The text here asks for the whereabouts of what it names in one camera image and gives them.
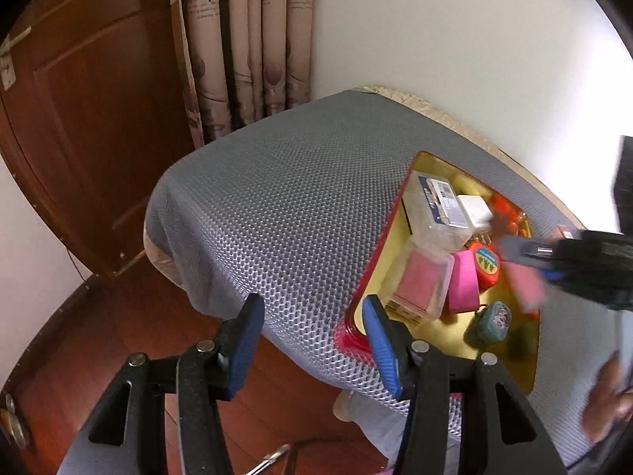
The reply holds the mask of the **person right hand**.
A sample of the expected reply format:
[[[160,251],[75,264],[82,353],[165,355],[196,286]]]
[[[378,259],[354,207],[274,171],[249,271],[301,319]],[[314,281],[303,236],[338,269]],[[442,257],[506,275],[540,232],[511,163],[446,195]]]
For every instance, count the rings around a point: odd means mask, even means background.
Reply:
[[[614,351],[595,377],[580,419],[584,436],[591,445],[603,441],[616,420],[632,417],[632,388],[620,389],[620,383],[619,352]]]

